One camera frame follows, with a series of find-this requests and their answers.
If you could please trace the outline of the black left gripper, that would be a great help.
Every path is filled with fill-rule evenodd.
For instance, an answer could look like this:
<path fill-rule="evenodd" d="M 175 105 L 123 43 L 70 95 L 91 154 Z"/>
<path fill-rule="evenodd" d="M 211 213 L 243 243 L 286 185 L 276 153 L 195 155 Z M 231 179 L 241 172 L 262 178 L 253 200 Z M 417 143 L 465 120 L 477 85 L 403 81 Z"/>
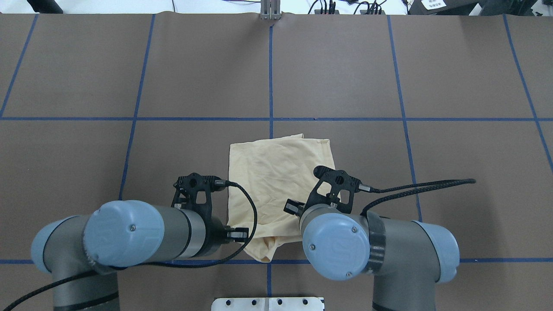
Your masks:
<path fill-rule="evenodd" d="M 206 237 L 203 244 L 203 256 L 209 256 L 216 252 L 222 245 L 231 242 L 245 243 L 249 238 L 249 228 L 233 228 L 212 217 L 206 222 Z"/>

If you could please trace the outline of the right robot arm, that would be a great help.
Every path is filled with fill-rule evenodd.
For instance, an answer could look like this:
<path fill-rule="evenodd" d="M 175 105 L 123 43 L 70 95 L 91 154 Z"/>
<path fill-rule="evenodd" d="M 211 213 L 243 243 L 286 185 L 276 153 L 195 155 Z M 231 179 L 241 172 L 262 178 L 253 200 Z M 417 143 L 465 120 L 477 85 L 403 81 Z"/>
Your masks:
<path fill-rule="evenodd" d="M 434 311 L 436 286 L 457 274 L 458 242 L 440 225 L 388 219 L 372 211 L 350 215 L 333 204 L 307 207 L 292 199 L 284 211 L 298 217 L 304 254 L 324 278 L 374 277 L 374 311 Z"/>

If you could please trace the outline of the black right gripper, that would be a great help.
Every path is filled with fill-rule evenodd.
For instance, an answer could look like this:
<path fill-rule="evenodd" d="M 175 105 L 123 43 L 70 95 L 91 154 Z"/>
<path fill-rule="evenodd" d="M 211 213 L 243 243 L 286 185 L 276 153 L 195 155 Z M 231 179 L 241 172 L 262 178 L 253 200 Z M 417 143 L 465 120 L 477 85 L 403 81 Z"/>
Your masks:
<path fill-rule="evenodd" d="M 293 199 L 287 199 L 283 211 L 287 214 L 296 216 L 298 219 L 301 219 L 306 209 L 306 203 Z"/>

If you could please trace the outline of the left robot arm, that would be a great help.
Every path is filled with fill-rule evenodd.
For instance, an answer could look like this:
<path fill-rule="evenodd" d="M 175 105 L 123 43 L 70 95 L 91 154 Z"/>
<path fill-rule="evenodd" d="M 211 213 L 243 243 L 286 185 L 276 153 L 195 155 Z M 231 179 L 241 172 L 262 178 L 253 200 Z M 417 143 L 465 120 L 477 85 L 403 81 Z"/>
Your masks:
<path fill-rule="evenodd" d="M 30 254 L 53 278 L 54 311 L 118 311 L 119 270 L 174 267 L 175 259 L 207 256 L 231 241 L 246 245 L 253 232 L 223 225 L 207 203 L 117 200 L 44 226 Z"/>

